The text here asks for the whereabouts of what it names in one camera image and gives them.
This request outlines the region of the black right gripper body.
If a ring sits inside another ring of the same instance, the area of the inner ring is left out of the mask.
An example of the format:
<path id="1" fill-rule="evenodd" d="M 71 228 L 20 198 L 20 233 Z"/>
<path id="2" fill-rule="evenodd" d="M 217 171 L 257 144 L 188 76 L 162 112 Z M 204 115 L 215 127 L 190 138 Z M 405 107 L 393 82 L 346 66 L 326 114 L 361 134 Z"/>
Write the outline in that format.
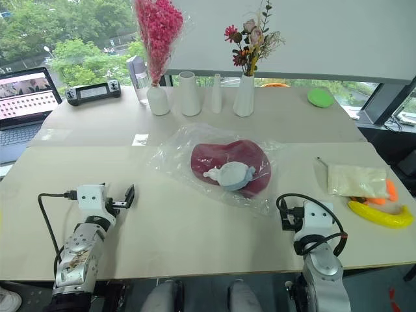
<path id="1" fill-rule="evenodd" d="M 284 207 L 281 210 L 281 226 L 284 231 L 299 232 L 303 226 L 304 208 L 303 207 Z"/>

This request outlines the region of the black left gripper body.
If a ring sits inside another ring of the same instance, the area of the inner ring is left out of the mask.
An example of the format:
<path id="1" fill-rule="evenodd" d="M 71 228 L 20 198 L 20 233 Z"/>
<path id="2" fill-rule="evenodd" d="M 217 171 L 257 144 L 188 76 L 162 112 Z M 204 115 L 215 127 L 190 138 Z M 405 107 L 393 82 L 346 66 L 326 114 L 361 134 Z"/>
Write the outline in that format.
<path id="1" fill-rule="evenodd" d="M 111 215 L 119 215 L 122 209 L 128 208 L 128 203 L 126 201 L 114 201 L 112 198 L 107 198 L 105 208 Z"/>

